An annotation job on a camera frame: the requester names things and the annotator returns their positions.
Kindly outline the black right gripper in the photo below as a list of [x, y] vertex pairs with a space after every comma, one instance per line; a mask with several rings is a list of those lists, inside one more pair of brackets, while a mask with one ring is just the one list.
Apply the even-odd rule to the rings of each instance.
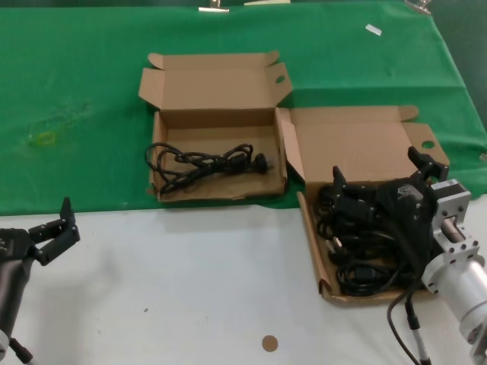
[[406, 178], [378, 185], [348, 183], [333, 167], [333, 214], [370, 226], [379, 224], [393, 234], [415, 271], [431, 257], [434, 199], [431, 187], [447, 180], [449, 166], [431, 155], [408, 149], [416, 171]]

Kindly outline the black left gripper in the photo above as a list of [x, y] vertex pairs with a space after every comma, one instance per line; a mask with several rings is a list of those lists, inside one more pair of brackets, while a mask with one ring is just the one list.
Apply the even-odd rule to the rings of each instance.
[[[1, 229], [1, 266], [24, 260], [37, 260], [48, 265], [80, 240], [75, 213], [71, 201], [64, 198], [59, 218], [30, 228], [28, 231], [16, 228]], [[47, 241], [38, 250], [34, 241]]]

